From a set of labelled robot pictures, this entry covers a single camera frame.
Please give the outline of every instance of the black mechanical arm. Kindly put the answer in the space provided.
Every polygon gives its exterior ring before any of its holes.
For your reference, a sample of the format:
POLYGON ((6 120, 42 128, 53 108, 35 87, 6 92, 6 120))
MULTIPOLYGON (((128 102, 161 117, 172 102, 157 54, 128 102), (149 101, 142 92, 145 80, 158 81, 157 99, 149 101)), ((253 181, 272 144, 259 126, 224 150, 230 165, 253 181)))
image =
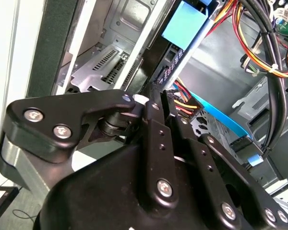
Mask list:
POLYGON ((34 190, 12 163, 23 159, 50 190, 36 230, 288 230, 287 213, 213 136, 196 137, 171 95, 155 85, 145 92, 137 101, 109 90, 8 106, 0 170, 34 190), (117 136, 122 148, 76 172, 67 166, 76 149, 117 136))

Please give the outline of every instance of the silver screw head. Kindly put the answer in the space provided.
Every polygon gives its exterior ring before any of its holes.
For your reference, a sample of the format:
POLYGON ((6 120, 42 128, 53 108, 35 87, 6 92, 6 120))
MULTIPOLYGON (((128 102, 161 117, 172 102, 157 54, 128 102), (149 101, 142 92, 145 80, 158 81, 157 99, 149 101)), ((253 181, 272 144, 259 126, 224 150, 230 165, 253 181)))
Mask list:
POLYGON ((215 142, 215 140, 213 140, 213 138, 210 137, 210 136, 208 136, 207 139, 209 140, 209 142, 210 142, 211 144, 213 144, 213 143, 215 142))
POLYGON ((267 217, 269 218, 269 220, 271 220, 272 222, 276 221, 276 218, 273 215, 273 212, 271 210, 266 208, 264 211, 265 211, 265 214, 267 215, 267 217))
POLYGON ((53 133, 61 139, 67 139, 72 135, 72 131, 66 126, 55 126, 53 133))
POLYGON ((186 119, 184 119, 183 117, 181 118, 181 121, 186 125, 188 124, 188 121, 186 119))
POLYGON ((155 103, 155 104, 152 104, 152 107, 156 110, 159 110, 159 106, 155 103))
POLYGON ((123 98, 125 101, 127 101, 127 102, 131 102, 130 97, 129 97, 128 95, 126 95, 126 94, 123 95, 122 98, 123 98))
POLYGON ((40 111, 35 110, 35 109, 29 109, 25 111, 24 117, 25 119, 31 122, 39 122, 43 120, 44 118, 43 114, 40 111))
POLYGON ((222 203, 222 210, 228 219, 236 219, 236 213, 228 203, 222 203))
POLYGON ((284 221, 285 223, 288 223, 288 218, 285 216, 285 214, 281 210, 277 211, 277 213, 282 221, 284 221))
POLYGON ((159 180, 157 182, 157 188, 159 193, 164 197, 170 197, 173 194, 171 185, 164 180, 159 180))
POLYGON ((128 60, 128 56, 127 56, 126 54, 123 54, 123 55, 121 56, 121 59, 123 59, 124 61, 127 61, 127 60, 128 60))

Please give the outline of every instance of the black cable bundle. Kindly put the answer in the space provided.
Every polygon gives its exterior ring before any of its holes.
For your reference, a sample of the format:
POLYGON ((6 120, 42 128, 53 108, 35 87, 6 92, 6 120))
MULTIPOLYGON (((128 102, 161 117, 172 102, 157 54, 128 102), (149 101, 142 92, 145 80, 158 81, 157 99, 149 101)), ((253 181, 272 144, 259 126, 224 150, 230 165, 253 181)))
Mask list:
MULTIPOLYGON (((281 55, 277 44, 275 30, 267 15, 264 0, 260 4, 257 0, 239 0, 244 7, 250 12, 254 20, 257 22, 261 36, 263 38, 266 62, 269 64, 277 64, 278 69, 282 70, 281 55)), ((272 73, 267 74, 269 103, 270 103, 270 119, 269 128, 262 150, 265 159, 273 147, 276 145, 286 122, 286 98, 284 89, 284 79, 274 76, 272 73)))

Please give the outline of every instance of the orange wire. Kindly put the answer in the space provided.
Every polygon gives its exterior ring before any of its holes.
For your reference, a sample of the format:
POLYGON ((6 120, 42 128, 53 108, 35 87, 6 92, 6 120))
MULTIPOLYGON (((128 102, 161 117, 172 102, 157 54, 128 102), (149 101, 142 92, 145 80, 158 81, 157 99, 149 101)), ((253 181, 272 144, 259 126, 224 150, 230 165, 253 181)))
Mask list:
POLYGON ((185 110, 185 109, 183 109, 183 108, 181 108, 181 107, 179 107, 179 106, 176 106, 176 108, 177 108, 177 109, 180 109, 181 111, 185 112, 186 114, 192 115, 192 113, 191 113, 190 111, 185 110))

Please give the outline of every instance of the ventilation slot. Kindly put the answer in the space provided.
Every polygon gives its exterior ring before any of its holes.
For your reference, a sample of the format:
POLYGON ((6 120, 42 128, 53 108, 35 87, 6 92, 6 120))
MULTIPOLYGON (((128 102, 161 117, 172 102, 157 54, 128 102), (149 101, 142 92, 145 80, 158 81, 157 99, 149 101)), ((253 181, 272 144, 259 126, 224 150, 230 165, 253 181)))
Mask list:
POLYGON ((117 51, 109 52, 92 70, 99 70, 117 51))
POLYGON ((123 86, 126 86, 126 84, 129 82, 129 79, 130 79, 130 77, 131 77, 132 74, 133 74, 133 71, 134 71, 135 66, 136 66, 136 62, 134 62, 133 66, 131 67, 131 69, 130 69, 128 75, 127 75, 127 77, 125 78, 125 81, 124 81, 124 83, 123 83, 123 86))
POLYGON ((117 63, 116 66, 113 68, 113 70, 111 70, 111 72, 106 77, 102 78, 101 80, 109 85, 113 84, 116 75, 118 74, 120 69, 123 67, 123 65, 124 65, 124 62, 122 61, 117 63))

